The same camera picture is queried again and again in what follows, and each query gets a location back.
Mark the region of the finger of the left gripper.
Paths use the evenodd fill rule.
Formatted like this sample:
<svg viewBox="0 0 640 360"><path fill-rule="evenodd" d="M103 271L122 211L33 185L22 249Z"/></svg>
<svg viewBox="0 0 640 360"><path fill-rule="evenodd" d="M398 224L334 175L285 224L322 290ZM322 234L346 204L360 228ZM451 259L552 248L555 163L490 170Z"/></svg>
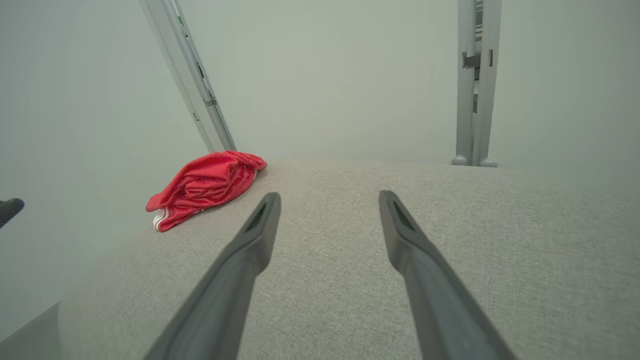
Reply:
<svg viewBox="0 0 640 360"><path fill-rule="evenodd" d="M25 207L25 202L20 198L12 198L0 201L0 228L5 226Z"/></svg>

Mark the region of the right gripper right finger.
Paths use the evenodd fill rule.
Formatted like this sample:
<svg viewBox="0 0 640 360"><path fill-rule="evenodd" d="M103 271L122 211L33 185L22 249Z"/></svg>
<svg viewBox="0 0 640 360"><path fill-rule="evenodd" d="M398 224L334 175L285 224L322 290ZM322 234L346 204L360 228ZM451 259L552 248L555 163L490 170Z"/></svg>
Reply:
<svg viewBox="0 0 640 360"><path fill-rule="evenodd" d="M425 360L514 360L515 355L393 191L379 192L391 266L406 285Z"/></svg>

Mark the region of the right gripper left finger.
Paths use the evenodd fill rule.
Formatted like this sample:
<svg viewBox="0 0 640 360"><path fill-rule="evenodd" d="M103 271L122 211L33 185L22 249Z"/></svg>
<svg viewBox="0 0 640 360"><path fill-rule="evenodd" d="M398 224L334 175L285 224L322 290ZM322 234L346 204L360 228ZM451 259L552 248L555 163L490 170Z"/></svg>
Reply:
<svg viewBox="0 0 640 360"><path fill-rule="evenodd" d="M146 354L147 360L235 360L256 278L270 264L281 196L267 193Z"/></svg>

